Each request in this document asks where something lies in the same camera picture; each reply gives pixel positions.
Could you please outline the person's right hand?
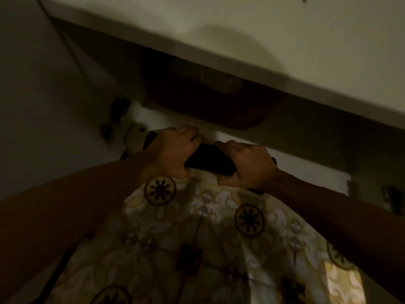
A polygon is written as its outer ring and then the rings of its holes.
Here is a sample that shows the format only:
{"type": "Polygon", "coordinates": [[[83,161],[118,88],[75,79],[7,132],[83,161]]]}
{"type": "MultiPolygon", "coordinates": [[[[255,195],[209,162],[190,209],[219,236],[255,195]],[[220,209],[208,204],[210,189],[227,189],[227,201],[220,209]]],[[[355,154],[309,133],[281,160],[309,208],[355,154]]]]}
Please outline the person's right hand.
{"type": "Polygon", "coordinates": [[[279,169],[264,146],[234,140],[217,141],[214,145],[235,164],[237,186],[231,187],[263,190],[277,175],[279,169]]]}

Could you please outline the person's left hand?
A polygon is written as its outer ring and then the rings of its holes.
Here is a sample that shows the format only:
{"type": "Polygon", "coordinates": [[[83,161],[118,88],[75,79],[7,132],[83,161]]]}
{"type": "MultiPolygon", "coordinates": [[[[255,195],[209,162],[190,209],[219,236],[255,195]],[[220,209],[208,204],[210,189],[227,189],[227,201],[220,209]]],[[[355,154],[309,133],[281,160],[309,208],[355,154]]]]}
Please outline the person's left hand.
{"type": "Polygon", "coordinates": [[[160,131],[145,152],[140,153],[143,165],[139,169],[139,184],[158,176],[176,179],[188,177],[185,162],[194,152],[184,152],[179,148],[177,129],[160,131]]]}

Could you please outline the black clothes hanger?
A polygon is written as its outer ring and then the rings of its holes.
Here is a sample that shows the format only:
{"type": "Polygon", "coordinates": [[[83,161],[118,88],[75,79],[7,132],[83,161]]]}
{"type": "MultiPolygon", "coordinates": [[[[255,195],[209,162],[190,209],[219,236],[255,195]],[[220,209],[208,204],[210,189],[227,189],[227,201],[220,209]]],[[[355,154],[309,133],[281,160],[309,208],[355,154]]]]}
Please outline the black clothes hanger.
{"type": "MultiPolygon", "coordinates": [[[[160,131],[169,129],[163,128],[157,131],[151,130],[145,137],[142,152],[150,146],[157,138],[160,131]]],[[[216,146],[207,143],[201,143],[196,151],[186,160],[185,168],[192,168],[230,177],[236,172],[235,164],[224,152],[216,146]]],[[[246,189],[257,195],[263,195],[265,192],[261,189],[246,189]]]]}

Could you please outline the person's left forearm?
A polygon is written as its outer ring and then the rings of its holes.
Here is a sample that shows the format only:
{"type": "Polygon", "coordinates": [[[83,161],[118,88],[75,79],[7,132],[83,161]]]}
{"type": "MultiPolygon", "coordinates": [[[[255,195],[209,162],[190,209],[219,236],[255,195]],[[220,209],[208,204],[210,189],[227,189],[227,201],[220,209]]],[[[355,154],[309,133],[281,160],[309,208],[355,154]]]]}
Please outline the person's left forearm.
{"type": "Polygon", "coordinates": [[[94,230],[149,165],[141,152],[0,200],[0,303],[94,230]]]}

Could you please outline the person's right forearm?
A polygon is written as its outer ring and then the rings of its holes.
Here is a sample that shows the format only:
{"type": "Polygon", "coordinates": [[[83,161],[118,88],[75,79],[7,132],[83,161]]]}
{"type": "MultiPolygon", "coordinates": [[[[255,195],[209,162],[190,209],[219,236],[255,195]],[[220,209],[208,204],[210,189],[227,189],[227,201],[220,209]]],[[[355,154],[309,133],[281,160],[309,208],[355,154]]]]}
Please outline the person's right forearm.
{"type": "Polygon", "coordinates": [[[261,189],[285,203],[405,304],[405,218],[279,169],[266,178],[261,189]]]}

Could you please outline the cream patterned garment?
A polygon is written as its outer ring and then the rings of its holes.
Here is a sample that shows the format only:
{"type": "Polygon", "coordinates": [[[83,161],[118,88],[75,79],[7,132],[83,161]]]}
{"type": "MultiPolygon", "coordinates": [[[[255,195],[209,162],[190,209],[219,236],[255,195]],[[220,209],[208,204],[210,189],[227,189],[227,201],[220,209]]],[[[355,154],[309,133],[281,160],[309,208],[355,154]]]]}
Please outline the cream patterned garment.
{"type": "Polygon", "coordinates": [[[278,199],[143,184],[74,250],[44,304],[366,304],[361,275],[278,199]]]}

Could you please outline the white shelf board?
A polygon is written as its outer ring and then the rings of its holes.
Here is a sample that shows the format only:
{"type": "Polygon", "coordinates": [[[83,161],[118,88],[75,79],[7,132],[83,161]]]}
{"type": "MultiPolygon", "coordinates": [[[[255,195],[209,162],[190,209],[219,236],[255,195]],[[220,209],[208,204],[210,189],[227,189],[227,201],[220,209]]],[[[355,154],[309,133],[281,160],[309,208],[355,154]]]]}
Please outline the white shelf board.
{"type": "Polygon", "coordinates": [[[405,0],[41,0],[55,18],[405,130],[405,0]]]}

